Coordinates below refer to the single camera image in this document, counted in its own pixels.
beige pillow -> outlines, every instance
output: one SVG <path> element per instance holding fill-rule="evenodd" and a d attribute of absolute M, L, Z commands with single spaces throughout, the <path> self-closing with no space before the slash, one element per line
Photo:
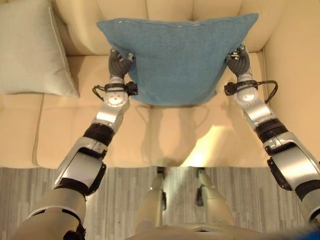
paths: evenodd
<path fill-rule="evenodd" d="M 49 0 L 0 5 L 0 92 L 78 98 Z"/>

cream sofa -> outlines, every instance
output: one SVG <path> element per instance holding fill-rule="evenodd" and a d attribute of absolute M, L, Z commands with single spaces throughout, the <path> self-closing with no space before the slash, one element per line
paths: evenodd
<path fill-rule="evenodd" d="M 259 13 L 244 44 L 257 81 L 276 80 L 272 109 L 320 159 L 319 0 L 53 0 L 80 98 L 0 95 L 0 167 L 57 168 L 102 102 L 92 87 L 108 82 L 110 46 L 96 22 L 117 17 L 200 21 Z M 223 86 L 210 102 L 156 107 L 131 100 L 109 146 L 108 167 L 264 167 L 267 154 Z M 261 98 L 268 94 L 260 88 Z"/>

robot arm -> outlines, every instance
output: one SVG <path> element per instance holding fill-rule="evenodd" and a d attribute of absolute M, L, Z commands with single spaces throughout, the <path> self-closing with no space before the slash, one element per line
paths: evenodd
<path fill-rule="evenodd" d="M 103 158 L 108 145 L 129 108 L 129 96 L 138 94 L 135 83 L 125 84 L 124 81 L 133 57 L 129 53 L 127 58 L 122 58 L 116 50 L 111 50 L 110 81 L 104 87 L 93 88 L 103 101 L 102 107 L 59 166 L 54 188 L 42 197 L 19 226 L 13 240 L 85 239 L 86 196 L 98 189 L 107 169 Z M 101 97 L 97 89 L 104 90 L 105 96 Z"/>
<path fill-rule="evenodd" d="M 281 188 L 295 191 L 300 212 L 307 221 L 320 223 L 320 165 L 267 105 L 277 91 L 277 83 L 253 79 L 249 54 L 243 45 L 227 56 L 226 63 L 237 76 L 237 83 L 229 82 L 224 91 L 228 96 L 234 95 L 244 118 L 263 143 L 275 180 Z M 276 84 L 265 102 L 258 96 L 258 85 L 264 83 Z"/>

blue pillow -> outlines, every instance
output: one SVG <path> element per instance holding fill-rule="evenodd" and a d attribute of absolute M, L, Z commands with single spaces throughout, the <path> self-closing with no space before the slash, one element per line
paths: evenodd
<path fill-rule="evenodd" d="M 129 75 L 138 85 L 138 101 L 182 106 L 207 102 L 216 94 L 227 54 L 257 19 L 257 13 L 198 22 L 116 18 L 97 26 L 123 56 L 135 54 Z"/>

gray carpet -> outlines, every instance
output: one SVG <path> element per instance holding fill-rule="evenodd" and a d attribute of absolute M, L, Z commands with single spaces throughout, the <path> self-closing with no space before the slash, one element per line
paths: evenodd
<path fill-rule="evenodd" d="M 268 168 L 208 168 L 238 226 L 275 232 L 304 224 L 292 192 L 279 188 Z M 100 189 L 88 198 L 87 240 L 120 240 L 133 232 L 136 212 L 150 189 L 155 168 L 109 169 Z M 56 178 L 50 169 L 0 168 L 0 238 L 7 240 Z M 195 205 L 194 168 L 170 168 L 164 190 L 164 224 L 204 221 Z"/>

